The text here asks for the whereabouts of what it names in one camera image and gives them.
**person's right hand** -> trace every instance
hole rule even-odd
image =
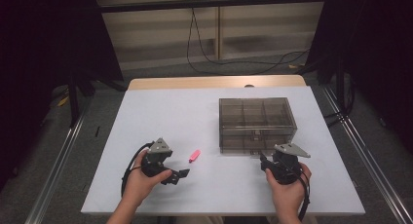
[[[311,177],[309,168],[300,163],[303,172],[307,175],[308,179]],[[266,168],[265,173],[267,175],[267,181],[273,190],[273,203],[276,207],[277,215],[281,224],[300,223],[298,219],[298,208],[304,200],[304,187],[302,183],[297,179],[295,182],[287,185],[281,185],[273,176],[271,171]],[[301,174],[301,178],[308,185],[310,181],[307,180],[304,174]]]

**pink object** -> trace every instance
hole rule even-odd
[[[201,154],[201,151],[200,151],[199,149],[197,149],[197,150],[191,155],[191,157],[189,158],[189,163],[194,162],[194,161],[198,158],[198,156],[200,156],[200,154]]]

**black horizontal bar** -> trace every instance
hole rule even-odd
[[[287,3],[323,2],[325,0],[183,0],[168,2],[136,3],[128,5],[100,6],[101,13],[138,12],[169,9],[230,7]]]

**gray floor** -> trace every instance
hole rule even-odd
[[[252,59],[276,60],[274,57],[249,58],[248,60]],[[304,61],[305,58],[302,57],[294,63]],[[198,69],[228,75],[247,75],[266,70],[269,67],[269,65],[250,63],[224,66],[197,63],[194,66]],[[295,70],[283,65],[264,74],[289,74],[293,71]],[[207,74],[200,74],[187,64],[174,65],[125,72],[126,81],[122,84],[127,85],[129,80],[133,78],[203,75]],[[322,87],[317,84],[316,74],[310,73],[304,77],[314,91],[321,112],[324,115],[332,113],[333,110],[322,91]],[[107,219],[106,216],[82,214],[80,209],[92,183],[100,155],[124,94],[99,83],[94,83],[94,85],[96,94],[85,115],[84,124],[70,152],[42,223],[104,223]],[[70,124],[69,106],[66,104],[57,107],[57,102],[58,98],[51,103],[51,111],[45,119],[42,133],[39,135],[33,151],[19,168],[19,176],[10,179],[0,194],[0,223],[23,223],[26,220],[52,169]],[[407,209],[413,210],[413,195],[411,194],[413,172],[410,170],[413,168],[413,156],[401,146],[392,130],[382,127],[378,114],[360,93],[356,95],[354,110],[350,118],[379,166],[402,197]],[[350,217],[319,217],[318,222],[397,223],[394,214],[365,168],[342,125],[332,126],[330,132],[347,170],[355,182],[366,214]],[[136,217],[134,223],[156,223],[156,217]]]

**white tabletop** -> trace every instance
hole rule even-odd
[[[127,91],[106,142],[84,213],[112,213],[122,176],[143,144],[162,137],[173,154],[165,166],[189,168],[177,185],[157,185],[137,209],[148,215],[271,215],[271,190],[260,161],[219,150],[219,98],[287,97],[297,133],[292,142],[312,157],[312,215],[365,213],[309,87]],[[201,150],[192,164],[191,154]]]

